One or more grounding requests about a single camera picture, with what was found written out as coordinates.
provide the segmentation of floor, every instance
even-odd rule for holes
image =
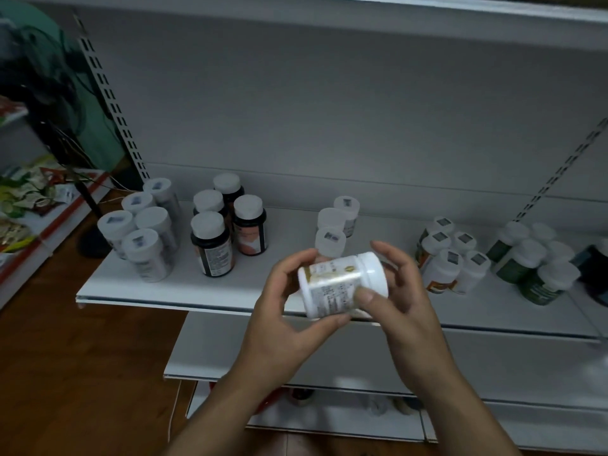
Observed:
[[[93,223],[88,217],[80,230]],[[79,309],[74,295],[100,261],[78,255],[77,234],[0,312],[3,456],[153,455],[167,442],[178,382],[164,381],[162,373],[186,313]],[[194,383],[182,384],[174,434],[185,425],[193,388]],[[241,446],[247,456],[439,454],[432,444],[262,430],[247,430]]]

